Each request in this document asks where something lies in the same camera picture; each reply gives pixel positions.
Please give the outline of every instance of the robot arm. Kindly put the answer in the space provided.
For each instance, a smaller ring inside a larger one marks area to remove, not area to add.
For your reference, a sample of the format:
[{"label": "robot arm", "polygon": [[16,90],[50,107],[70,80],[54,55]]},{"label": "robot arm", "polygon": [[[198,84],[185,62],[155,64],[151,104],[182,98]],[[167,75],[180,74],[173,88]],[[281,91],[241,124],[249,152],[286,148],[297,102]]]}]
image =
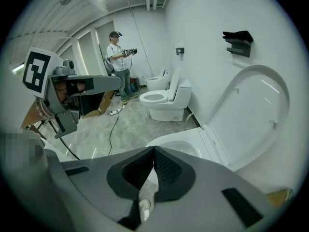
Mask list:
[{"label": "robot arm", "polygon": [[[44,109],[55,116],[59,130],[55,138],[77,130],[81,116],[98,109],[104,92],[119,89],[121,79],[100,75],[76,75],[71,60],[63,61],[57,54],[30,48],[25,61],[23,83],[38,97]],[[64,102],[58,98],[55,84],[71,84]],[[83,92],[74,90],[77,82],[85,85]]]}]

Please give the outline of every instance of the man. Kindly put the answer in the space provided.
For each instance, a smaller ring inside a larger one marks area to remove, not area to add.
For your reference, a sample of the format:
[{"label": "man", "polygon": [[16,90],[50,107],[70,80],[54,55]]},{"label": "man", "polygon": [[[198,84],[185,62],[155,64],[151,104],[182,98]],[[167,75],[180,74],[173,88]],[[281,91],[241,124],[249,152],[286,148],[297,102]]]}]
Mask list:
[{"label": "man", "polygon": [[130,70],[126,65],[125,58],[129,55],[126,55],[125,52],[118,46],[119,34],[115,31],[110,33],[110,45],[107,47],[107,56],[111,60],[111,64],[114,67],[116,76],[122,79],[122,85],[119,89],[120,97],[124,105],[127,104],[127,99],[137,98],[137,95],[133,95],[130,85]]}]

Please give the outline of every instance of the power strip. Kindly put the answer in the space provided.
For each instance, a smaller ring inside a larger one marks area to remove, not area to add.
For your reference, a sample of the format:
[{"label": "power strip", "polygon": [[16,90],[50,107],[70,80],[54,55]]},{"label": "power strip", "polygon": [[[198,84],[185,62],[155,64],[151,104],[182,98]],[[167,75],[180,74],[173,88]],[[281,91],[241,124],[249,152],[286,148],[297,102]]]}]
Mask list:
[{"label": "power strip", "polygon": [[113,115],[115,115],[115,114],[118,114],[118,113],[120,113],[121,110],[122,110],[122,109],[116,109],[115,111],[110,111],[109,115],[110,115],[110,116],[113,116]]}]

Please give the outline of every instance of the open toilet lid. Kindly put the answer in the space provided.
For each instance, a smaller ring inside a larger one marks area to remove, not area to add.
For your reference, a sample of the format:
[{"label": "open toilet lid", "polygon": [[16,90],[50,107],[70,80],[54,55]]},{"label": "open toilet lid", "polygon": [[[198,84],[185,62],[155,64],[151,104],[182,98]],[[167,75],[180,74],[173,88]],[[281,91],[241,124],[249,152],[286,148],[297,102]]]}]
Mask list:
[{"label": "open toilet lid", "polygon": [[289,110],[289,92],[277,72],[263,65],[240,71],[203,125],[222,164],[235,171],[276,140]]},{"label": "open toilet lid", "polygon": [[176,70],[174,71],[172,80],[170,81],[169,97],[168,97],[169,101],[172,101],[175,98],[179,78],[180,78],[180,66],[177,66]]}]

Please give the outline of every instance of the white wall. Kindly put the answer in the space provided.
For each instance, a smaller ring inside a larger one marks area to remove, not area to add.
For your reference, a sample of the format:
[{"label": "white wall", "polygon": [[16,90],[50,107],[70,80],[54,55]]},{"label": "white wall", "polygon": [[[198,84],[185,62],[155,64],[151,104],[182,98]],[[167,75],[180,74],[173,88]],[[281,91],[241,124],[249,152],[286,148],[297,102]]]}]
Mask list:
[{"label": "white wall", "polygon": [[[153,75],[158,75],[161,68],[170,70],[172,56],[170,54],[165,10],[157,8],[155,11],[147,11],[145,7],[136,7],[133,8],[133,13]],[[123,49],[138,49],[138,53],[132,57],[130,72],[132,77],[138,77],[140,83],[145,84],[145,80],[152,74],[131,11],[126,9],[116,12],[113,21],[115,30],[123,35],[120,37],[119,45]],[[131,64],[129,58],[127,58],[127,64]]]},{"label": "white wall", "polygon": [[110,33],[115,31],[114,23],[111,21],[96,28],[98,41],[101,47],[102,56],[107,55],[106,49],[110,44]]},{"label": "white wall", "polygon": [[96,59],[90,32],[78,39],[82,57],[89,75],[102,75]]},{"label": "white wall", "polygon": [[[192,84],[190,109],[202,123],[232,78],[252,64],[267,65],[285,80],[290,111],[277,142],[238,173],[264,192],[299,188],[308,165],[308,53],[294,24],[275,0],[169,0],[168,33],[184,46],[173,66]],[[226,48],[223,31],[248,30],[250,58]]]}]

